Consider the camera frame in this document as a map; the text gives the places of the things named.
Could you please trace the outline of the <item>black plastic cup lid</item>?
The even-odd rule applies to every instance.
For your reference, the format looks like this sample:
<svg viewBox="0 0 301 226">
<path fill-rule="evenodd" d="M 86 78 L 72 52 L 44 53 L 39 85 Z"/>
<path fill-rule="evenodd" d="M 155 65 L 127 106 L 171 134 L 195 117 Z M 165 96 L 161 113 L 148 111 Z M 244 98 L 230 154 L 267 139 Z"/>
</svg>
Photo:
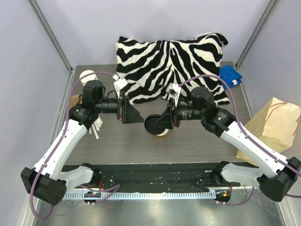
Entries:
<svg viewBox="0 0 301 226">
<path fill-rule="evenodd" d="M 159 128 L 154 125 L 160 117 L 161 116 L 159 114 L 151 114 L 146 117 L 144 127 L 148 133 L 152 135 L 159 135 L 165 131 L 163 128 Z"/>
</svg>

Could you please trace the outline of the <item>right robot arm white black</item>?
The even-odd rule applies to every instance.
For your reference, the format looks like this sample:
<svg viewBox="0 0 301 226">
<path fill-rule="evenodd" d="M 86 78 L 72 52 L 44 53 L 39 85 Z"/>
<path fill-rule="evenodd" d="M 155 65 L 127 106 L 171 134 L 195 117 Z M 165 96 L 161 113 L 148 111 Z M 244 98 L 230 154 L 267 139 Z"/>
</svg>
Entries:
<svg viewBox="0 0 301 226">
<path fill-rule="evenodd" d="M 172 130 L 184 120 L 200 120 L 205 130 L 229 142 L 256 164 L 254 168 L 221 162 L 212 174 L 216 185 L 236 182 L 259 188 L 273 201 L 282 201 L 298 179 L 300 160 L 286 158 L 252 135 L 237 117 L 216 106 L 213 94 L 207 88 L 194 88 L 191 99 L 192 103 L 187 105 L 179 104 L 176 99 L 170 100 L 166 110 L 154 122 L 157 133 Z"/>
</svg>

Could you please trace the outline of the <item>single brown paper cup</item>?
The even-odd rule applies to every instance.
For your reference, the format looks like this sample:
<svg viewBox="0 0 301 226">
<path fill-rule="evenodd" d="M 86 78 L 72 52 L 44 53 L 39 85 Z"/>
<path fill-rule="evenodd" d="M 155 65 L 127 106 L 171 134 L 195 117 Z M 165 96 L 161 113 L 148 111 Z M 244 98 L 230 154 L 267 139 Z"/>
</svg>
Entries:
<svg viewBox="0 0 301 226">
<path fill-rule="evenodd" d="M 165 129 L 162 133 L 160 133 L 160 134 L 158 134 L 158 135 L 155 135 L 155 138 L 156 138 L 157 140 L 162 140 L 162 139 L 164 139 L 165 136 L 167 135 L 168 131 L 169 131 L 168 129 Z"/>
</svg>

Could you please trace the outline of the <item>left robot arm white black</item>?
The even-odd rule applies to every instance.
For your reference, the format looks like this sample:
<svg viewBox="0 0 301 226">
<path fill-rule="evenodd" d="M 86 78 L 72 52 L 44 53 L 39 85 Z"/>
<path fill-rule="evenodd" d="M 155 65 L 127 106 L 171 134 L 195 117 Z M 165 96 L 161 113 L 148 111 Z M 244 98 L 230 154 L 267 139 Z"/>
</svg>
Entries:
<svg viewBox="0 0 301 226">
<path fill-rule="evenodd" d="M 123 124 L 142 123 L 140 113 L 130 104 L 122 90 L 127 81 L 118 78 L 114 82 L 117 96 L 104 95 L 101 81 L 91 80 L 83 88 L 82 102 L 70 108 L 64 126 L 44 156 L 30 169 L 25 167 L 21 179 L 30 198 L 34 197 L 55 206 L 65 193 L 81 185 L 94 188 L 99 185 L 101 174 L 98 167 L 81 164 L 69 172 L 63 166 L 76 144 L 97 121 L 99 114 L 112 113 Z"/>
</svg>

